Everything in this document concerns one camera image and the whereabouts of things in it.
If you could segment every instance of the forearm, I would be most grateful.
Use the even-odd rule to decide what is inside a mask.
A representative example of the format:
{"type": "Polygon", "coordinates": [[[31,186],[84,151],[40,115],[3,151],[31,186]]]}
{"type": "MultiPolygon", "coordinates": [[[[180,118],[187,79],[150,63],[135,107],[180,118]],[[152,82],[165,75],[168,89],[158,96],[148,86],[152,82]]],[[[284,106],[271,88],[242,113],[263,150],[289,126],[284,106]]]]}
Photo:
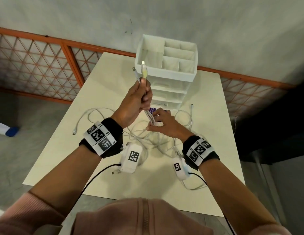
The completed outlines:
{"type": "Polygon", "coordinates": [[[199,170],[238,235],[248,234],[260,225],[276,224],[255,195],[219,160],[208,160],[199,170]]]}
{"type": "Polygon", "coordinates": [[[81,145],[43,177],[30,193],[67,216],[100,161],[99,155],[81,145]]]}

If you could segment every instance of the orange metal frame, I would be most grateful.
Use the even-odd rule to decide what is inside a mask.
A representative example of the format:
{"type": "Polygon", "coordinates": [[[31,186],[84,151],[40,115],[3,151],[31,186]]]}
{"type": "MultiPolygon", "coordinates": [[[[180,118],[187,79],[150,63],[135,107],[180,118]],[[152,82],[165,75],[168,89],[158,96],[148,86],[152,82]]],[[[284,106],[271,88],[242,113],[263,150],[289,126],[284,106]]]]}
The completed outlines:
{"type": "MultiPolygon", "coordinates": [[[[36,41],[42,41],[45,43],[59,44],[66,56],[66,59],[70,65],[80,87],[83,86],[85,80],[80,71],[76,58],[72,52],[72,49],[71,49],[72,47],[87,49],[90,51],[101,52],[101,53],[108,52],[108,53],[112,53],[112,54],[119,54],[119,55],[124,55],[124,56],[129,56],[129,57],[136,56],[135,53],[130,53],[130,52],[126,52],[126,51],[120,51],[120,50],[116,50],[116,49],[112,49],[112,48],[106,48],[106,47],[96,46],[96,45],[92,45],[92,44],[80,43],[80,42],[76,42],[76,41],[72,41],[72,40],[50,37],[48,35],[44,36],[44,35],[32,34],[32,33],[22,32],[22,31],[17,31],[17,30],[10,30],[10,29],[1,28],[1,27],[0,27],[0,34],[15,36],[15,37],[19,37],[19,38],[25,38],[25,39],[32,39],[32,40],[36,40],[36,41]]],[[[231,73],[231,72],[206,68],[206,67],[202,67],[202,66],[198,66],[197,69],[202,70],[202,71],[218,73],[221,77],[224,77],[224,78],[236,79],[236,80],[241,80],[244,82],[251,82],[251,83],[255,83],[255,84],[259,84],[259,85],[266,85],[266,86],[271,86],[271,87],[285,89],[285,90],[289,90],[289,89],[292,89],[295,87],[294,85],[287,84],[287,83],[271,81],[271,80],[266,80],[266,79],[262,79],[262,78],[251,77],[251,76],[241,75],[241,74],[237,74],[237,73],[231,73]]],[[[15,90],[8,90],[8,89],[0,88],[0,91],[23,95],[23,96],[31,96],[31,97],[35,97],[35,98],[43,99],[43,100],[71,104],[71,101],[55,99],[52,97],[40,96],[40,95],[36,95],[36,94],[31,94],[31,93],[19,92],[19,91],[15,91],[15,90]]]]}

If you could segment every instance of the person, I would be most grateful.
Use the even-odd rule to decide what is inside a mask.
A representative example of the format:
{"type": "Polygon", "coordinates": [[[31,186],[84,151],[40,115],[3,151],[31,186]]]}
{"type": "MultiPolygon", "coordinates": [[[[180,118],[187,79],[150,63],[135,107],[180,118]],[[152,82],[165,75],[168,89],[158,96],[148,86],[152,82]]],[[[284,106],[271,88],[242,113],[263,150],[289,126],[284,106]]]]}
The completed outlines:
{"type": "MultiPolygon", "coordinates": [[[[119,108],[102,124],[114,138],[150,108],[150,83],[141,79],[130,89],[119,108]]],[[[148,125],[148,131],[160,132],[183,142],[183,153],[199,137],[179,124],[170,111],[158,109],[155,120],[163,126],[148,125]]],[[[61,223],[70,213],[92,173],[106,157],[120,152],[109,148],[101,156],[83,140],[80,145],[43,177],[30,191],[21,196],[0,217],[0,234],[58,234],[61,223]]],[[[254,194],[211,152],[197,166],[238,235],[290,235],[280,226],[254,194]]],[[[118,200],[98,211],[80,212],[72,226],[72,234],[213,234],[212,229],[198,224],[179,210],[160,199],[133,198],[118,200]]]]}

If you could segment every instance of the hand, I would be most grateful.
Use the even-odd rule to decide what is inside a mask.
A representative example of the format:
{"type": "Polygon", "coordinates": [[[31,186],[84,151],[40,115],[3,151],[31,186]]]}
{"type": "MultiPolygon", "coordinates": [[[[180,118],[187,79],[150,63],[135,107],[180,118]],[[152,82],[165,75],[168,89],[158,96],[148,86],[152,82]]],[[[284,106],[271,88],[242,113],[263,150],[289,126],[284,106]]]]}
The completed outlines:
{"type": "Polygon", "coordinates": [[[170,111],[165,111],[162,108],[158,108],[152,113],[155,121],[163,122],[163,126],[154,126],[149,123],[146,130],[153,132],[160,132],[172,138],[178,138],[182,142],[185,142],[191,135],[194,135],[186,127],[182,126],[175,120],[175,117],[171,115],[170,111]]]}
{"type": "Polygon", "coordinates": [[[151,84],[141,78],[129,89],[119,108],[111,116],[123,129],[131,125],[142,110],[149,110],[152,100],[151,84]]]}

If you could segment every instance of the wire mesh panel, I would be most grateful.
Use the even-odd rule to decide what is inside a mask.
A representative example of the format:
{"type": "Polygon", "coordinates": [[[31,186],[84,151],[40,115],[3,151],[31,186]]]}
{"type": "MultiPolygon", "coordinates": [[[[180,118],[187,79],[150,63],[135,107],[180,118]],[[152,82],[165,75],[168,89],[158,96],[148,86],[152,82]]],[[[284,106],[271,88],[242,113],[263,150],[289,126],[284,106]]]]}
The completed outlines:
{"type": "Polygon", "coordinates": [[[287,93],[286,90],[221,77],[230,116],[252,116],[287,93]]]}
{"type": "Polygon", "coordinates": [[[83,78],[87,80],[102,53],[81,48],[72,48],[83,78]]]}
{"type": "Polygon", "coordinates": [[[80,90],[60,45],[1,34],[0,87],[69,101],[80,90]]]}

